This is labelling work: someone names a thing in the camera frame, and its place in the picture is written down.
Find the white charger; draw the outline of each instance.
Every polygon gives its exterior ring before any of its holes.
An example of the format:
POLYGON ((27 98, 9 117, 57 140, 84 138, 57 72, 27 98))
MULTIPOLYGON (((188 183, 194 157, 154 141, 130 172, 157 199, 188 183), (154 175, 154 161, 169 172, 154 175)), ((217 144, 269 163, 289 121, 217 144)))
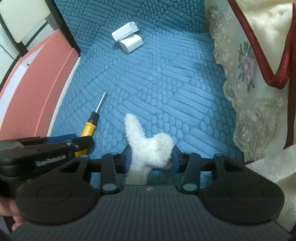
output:
POLYGON ((119 44, 124 51, 130 53, 141 47, 143 45, 143 40, 139 35, 131 34, 130 36, 120 40, 119 44))
POLYGON ((137 31, 139 31, 139 28, 135 24, 135 22, 129 22, 120 27, 119 29, 115 30, 111 35, 116 42, 119 42, 120 40, 123 40, 127 36, 137 31))

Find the red piping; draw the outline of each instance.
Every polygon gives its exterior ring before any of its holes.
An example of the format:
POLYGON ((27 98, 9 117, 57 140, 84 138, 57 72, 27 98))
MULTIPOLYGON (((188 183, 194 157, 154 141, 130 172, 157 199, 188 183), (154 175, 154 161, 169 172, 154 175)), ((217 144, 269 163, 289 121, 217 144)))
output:
POLYGON ((258 62, 262 77, 266 84, 277 89, 282 89, 290 78, 288 93, 288 133, 284 149, 293 145, 294 139, 294 119, 296 110, 296 3, 293 3, 292 22, 287 34, 285 47, 281 62, 276 74, 272 69, 262 51, 262 48, 242 10, 239 8, 236 0, 228 0, 228 3, 242 26, 250 45, 254 51, 254 55, 258 62))

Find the white plush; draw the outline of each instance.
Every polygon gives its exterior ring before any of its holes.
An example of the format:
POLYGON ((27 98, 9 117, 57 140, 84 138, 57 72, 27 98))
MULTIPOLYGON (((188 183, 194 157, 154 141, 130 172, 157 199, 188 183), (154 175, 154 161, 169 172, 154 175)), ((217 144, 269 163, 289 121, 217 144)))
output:
POLYGON ((132 148, 132 161, 126 184, 145 185, 148 173, 153 168, 171 168, 170 158, 174 141, 169 135, 158 133, 152 138, 146 138, 139 120, 130 113, 126 114, 124 125, 126 138, 132 148))

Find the lace fabric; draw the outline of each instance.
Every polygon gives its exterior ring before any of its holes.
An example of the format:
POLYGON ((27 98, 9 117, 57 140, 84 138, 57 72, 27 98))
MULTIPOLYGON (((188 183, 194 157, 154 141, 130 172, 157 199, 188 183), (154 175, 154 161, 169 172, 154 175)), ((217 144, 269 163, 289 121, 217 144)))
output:
POLYGON ((267 85, 256 89, 265 83, 251 46, 227 1, 221 2, 209 1, 207 20, 216 63, 226 76, 224 95, 237 114, 233 141, 245 160, 258 160, 275 138, 287 93, 267 85))

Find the screwdriver shaft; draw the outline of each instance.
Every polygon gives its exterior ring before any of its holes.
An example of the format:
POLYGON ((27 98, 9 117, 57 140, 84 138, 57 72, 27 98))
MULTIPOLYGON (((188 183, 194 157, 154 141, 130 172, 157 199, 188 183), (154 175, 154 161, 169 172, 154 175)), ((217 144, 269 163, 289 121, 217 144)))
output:
POLYGON ((99 112, 99 109, 100 109, 100 107, 101 107, 101 104, 102 104, 102 102, 103 102, 103 100, 104 100, 106 94, 107 94, 107 91, 104 92, 104 94, 103 94, 103 96, 102 96, 102 98, 101 98, 101 100, 100 100, 100 102, 99 102, 99 105, 98 105, 98 107, 97 107, 97 109, 96 109, 96 112, 97 112, 97 113, 99 112))

